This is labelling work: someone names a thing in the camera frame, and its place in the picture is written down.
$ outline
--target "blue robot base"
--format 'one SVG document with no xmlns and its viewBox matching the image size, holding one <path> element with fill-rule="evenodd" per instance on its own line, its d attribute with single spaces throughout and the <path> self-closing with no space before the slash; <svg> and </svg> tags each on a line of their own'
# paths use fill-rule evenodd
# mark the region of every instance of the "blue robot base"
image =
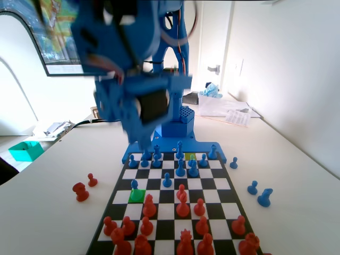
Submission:
<svg viewBox="0 0 340 255">
<path fill-rule="evenodd" d="M 159 145 L 160 152 L 177 152 L 177 142 L 182 141 L 182 151 L 183 152 L 209 152 L 211 151 L 211 145 L 216 146 L 216 151 L 219 152 L 223 163 L 227 163 L 227 158 L 225 157 L 221 146 L 218 142 L 199 142 L 196 141 L 194 132 L 189 133 L 187 137 L 161 137 L 157 131 L 154 133 L 154 138 L 151 142 L 151 147 L 148 148 L 149 152 L 154 151 L 154 146 Z M 122 163 L 125 164 L 126 160 L 129 158 L 130 153 L 143 153 L 139 149 L 138 143 L 135 142 L 130 144 L 122 158 Z"/>
</svg>

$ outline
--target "black and white chessboard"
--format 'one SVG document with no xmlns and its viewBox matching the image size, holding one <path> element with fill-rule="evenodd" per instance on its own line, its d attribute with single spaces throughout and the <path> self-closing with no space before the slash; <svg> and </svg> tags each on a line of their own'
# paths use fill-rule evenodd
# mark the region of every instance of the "black and white chessboard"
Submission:
<svg viewBox="0 0 340 255">
<path fill-rule="evenodd" d="M 196 155 L 197 161 L 202 159 L 202 153 L 193 154 Z M 208 219 L 209 233 L 214 240 L 215 254 L 239 254 L 238 245 L 240 241 L 244 240 L 245 235 L 238 236 L 234 234 L 231 229 L 231 222 L 237 219 L 239 215 L 243 215 L 246 219 L 246 233 L 253 232 L 253 230 L 219 155 L 218 160 L 210 160 L 208 159 L 208 153 L 206 153 L 208 166 L 202 168 L 197 164 L 199 176 L 196 178 L 188 176 L 190 168 L 188 161 L 183 164 L 187 173 L 183 177 L 176 176 L 175 170 L 178 168 L 178 160 L 175 157 L 175 152 L 162 154 L 160 168 L 154 168 L 152 161 L 149 161 L 148 167 L 142 167 L 140 165 L 142 154 L 133 155 L 134 159 L 138 161 L 138 166 L 132 169 L 129 167 L 129 162 L 125 163 L 87 255 L 112 255 L 114 253 L 111 238 L 103 233 L 103 220 L 106 216 L 110 216 L 112 220 L 117 222 L 118 226 L 122 226 L 122 220 L 125 216 L 129 216 L 135 222 L 136 229 L 134 233 L 125 237 L 125 240 L 128 240 L 132 245 L 131 254 L 133 254 L 134 239 L 140 234 L 141 220 L 143 218 L 143 204 L 128 202 L 133 179 L 138 181 L 138 189 L 145 189 L 146 195 L 151 194 L 153 196 L 153 202 L 157 208 L 154 217 L 150 218 L 154 225 L 154 230 L 147 237 L 153 254 L 176 254 L 181 231 L 185 228 L 191 232 L 192 245 L 195 248 L 195 254 L 197 254 L 197 245 L 203 236 L 199 235 L 195 230 L 195 225 L 200 217 L 195 215 L 193 207 L 199 198 L 202 198 L 205 202 L 205 217 Z M 165 173 L 169 173 L 172 180 L 172 185 L 168 188 L 162 184 Z M 185 191 L 188 195 L 187 204 L 191 209 L 189 215 L 185 218 L 179 217 L 176 213 L 176 206 L 180 203 L 176 193 L 180 184 L 185 186 Z M 257 253 L 258 255 L 263 254 L 261 249 Z"/>
</svg>

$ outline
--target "red pawn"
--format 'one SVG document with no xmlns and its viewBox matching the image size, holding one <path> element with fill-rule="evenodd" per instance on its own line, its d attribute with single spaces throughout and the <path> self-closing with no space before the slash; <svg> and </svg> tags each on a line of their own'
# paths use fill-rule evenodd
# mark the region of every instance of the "red pawn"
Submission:
<svg viewBox="0 0 340 255">
<path fill-rule="evenodd" d="M 197 200 L 197 205 L 193 207 L 193 211 L 195 212 L 197 216 L 202 216 L 206 212 L 206 209 L 204 208 L 203 203 L 204 203 L 203 199 L 199 198 Z"/>
<path fill-rule="evenodd" d="M 214 248 L 212 246 L 213 237 L 207 233 L 204 235 L 203 240 L 198 243 L 198 255 L 214 255 Z"/>
<path fill-rule="evenodd" d="M 85 201 L 89 197 L 89 192 L 86 191 L 85 185 L 81 182 L 73 186 L 72 190 L 76 193 L 76 199 L 79 202 Z"/>
<path fill-rule="evenodd" d="M 234 231 L 235 234 L 237 235 L 244 235 L 245 233 L 245 218 L 242 215 L 239 215 L 237 220 L 234 220 L 232 222 L 232 230 Z"/>
<path fill-rule="evenodd" d="M 135 223 L 130 220 L 129 216 L 125 216 L 123 218 L 123 232 L 124 235 L 132 235 L 132 233 L 134 232 L 134 229 L 136 228 Z"/>
<path fill-rule="evenodd" d="M 134 240 L 134 255 L 151 255 L 152 249 L 145 235 L 138 235 Z"/>
<path fill-rule="evenodd" d="M 207 218 L 205 216 L 202 216 L 199 222 L 196 223 L 195 229 L 199 235 L 204 235 L 209 232 L 209 226 L 207 224 Z"/>
<path fill-rule="evenodd" d="M 88 174 L 87 177 L 90 179 L 90 181 L 88 183 L 90 187 L 93 187 L 93 186 L 97 185 L 98 180 L 94 178 L 93 174 Z"/>
<path fill-rule="evenodd" d="M 131 244 L 128 241 L 124 241 L 124 231 L 120 227 L 112 231 L 111 239 L 117 246 L 114 255 L 131 254 Z"/>
<path fill-rule="evenodd" d="M 178 244 L 176 251 L 177 255 L 193 255 L 190 231 L 187 231 L 186 229 L 181 231 L 181 241 Z"/>
<path fill-rule="evenodd" d="M 154 205 L 154 202 L 152 201 L 152 195 L 148 194 L 145 197 L 145 204 L 143 208 L 143 214 L 144 216 L 147 216 L 151 218 L 156 213 L 156 206 Z"/>
<path fill-rule="evenodd" d="M 153 224 L 149 221 L 149 218 L 144 216 L 142 219 L 143 225 L 140 227 L 140 232 L 143 235 L 150 235 L 152 233 L 152 230 L 154 229 Z"/>
<path fill-rule="evenodd" d="M 176 212 L 177 214 L 184 218 L 186 217 L 189 212 L 190 212 L 190 208 L 189 206 L 186 204 L 186 193 L 183 193 L 181 196 L 180 196 L 180 201 L 181 203 L 179 205 L 177 205 L 176 207 Z"/>
<path fill-rule="evenodd" d="M 256 255 L 256 250 L 260 247 L 260 240 L 254 233 L 248 233 L 245 240 L 239 244 L 240 255 Z"/>
<path fill-rule="evenodd" d="M 112 231 L 117 228 L 117 223 L 111 220 L 110 216 L 104 218 L 104 234 L 110 236 Z"/>
</svg>

